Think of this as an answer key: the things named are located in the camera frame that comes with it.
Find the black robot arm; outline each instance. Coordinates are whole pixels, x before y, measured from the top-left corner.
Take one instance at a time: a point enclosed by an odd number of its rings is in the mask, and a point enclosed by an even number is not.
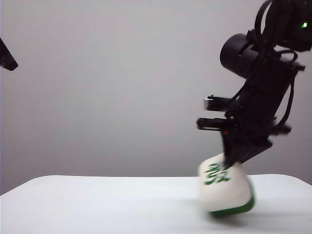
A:
[[[269,6],[261,33],[261,20]],[[197,125],[201,130],[221,132],[226,167],[270,148],[270,135],[291,131],[286,120],[293,101],[294,79],[305,69],[295,62],[296,51],[311,50],[310,24],[312,0],[268,0],[258,11],[254,29],[246,35],[234,35],[224,44],[221,64],[246,82],[233,98],[207,97],[207,110],[223,111],[226,118],[200,118]],[[287,49],[276,51],[277,45]],[[293,59],[283,59],[284,53],[293,54]],[[289,86],[287,109],[276,123],[275,113]]]
[[[5,44],[0,38],[0,67],[3,67],[9,71],[13,71],[18,67],[17,62],[11,55],[8,48],[6,48]]]

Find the black cable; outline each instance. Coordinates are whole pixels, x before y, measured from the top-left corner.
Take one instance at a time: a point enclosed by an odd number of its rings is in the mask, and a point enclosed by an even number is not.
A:
[[[273,0],[267,0],[261,5],[261,7],[257,13],[257,16],[255,18],[255,22],[254,22],[255,39],[256,39],[258,46],[262,50],[267,49],[267,46],[266,46],[266,41],[263,39],[262,34],[261,34],[261,22],[262,22],[262,18],[263,18],[265,10],[271,4],[272,1]]]
[[[280,122],[277,124],[278,128],[282,127],[286,123],[286,121],[289,117],[289,114],[290,114],[291,108],[292,108],[292,103],[293,103],[293,94],[294,94],[294,78],[291,80],[291,92],[289,94],[287,108],[286,108],[284,116],[282,117]]]

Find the robotic arm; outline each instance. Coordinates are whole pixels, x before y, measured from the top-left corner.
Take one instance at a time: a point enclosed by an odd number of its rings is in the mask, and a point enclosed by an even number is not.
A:
[[[9,71],[13,71],[18,67],[15,59],[11,55],[8,48],[6,48],[5,44],[0,38],[0,67],[3,67]]]
[[[268,8],[265,28],[261,20]],[[277,45],[286,47],[276,51]],[[267,0],[247,35],[232,36],[223,45],[221,64],[246,79],[232,98],[205,99],[207,110],[225,112],[222,118],[200,118],[198,129],[220,131],[224,146],[224,165],[243,163],[270,148],[270,135],[288,134],[286,124],[294,91],[294,79],[305,67],[295,62],[296,51],[312,47],[312,0]],[[285,60],[282,54],[291,53]],[[286,112],[279,123],[274,116],[287,89],[291,87]]]

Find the white tabletop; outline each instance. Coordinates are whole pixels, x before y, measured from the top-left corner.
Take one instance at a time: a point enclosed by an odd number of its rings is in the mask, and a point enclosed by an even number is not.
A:
[[[311,185],[250,179],[255,207],[215,219],[197,200],[197,177],[39,177],[1,196],[1,234],[312,233]]]

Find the white backdrop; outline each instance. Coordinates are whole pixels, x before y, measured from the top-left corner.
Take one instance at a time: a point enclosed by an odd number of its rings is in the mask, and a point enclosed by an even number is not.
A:
[[[43,175],[196,175],[222,152],[219,133],[196,128],[222,116],[203,98],[244,82],[220,50],[253,28],[262,2],[2,0],[1,36],[19,63],[2,71],[2,193]],[[311,57],[299,56],[291,134],[246,162],[248,173],[312,183]]]

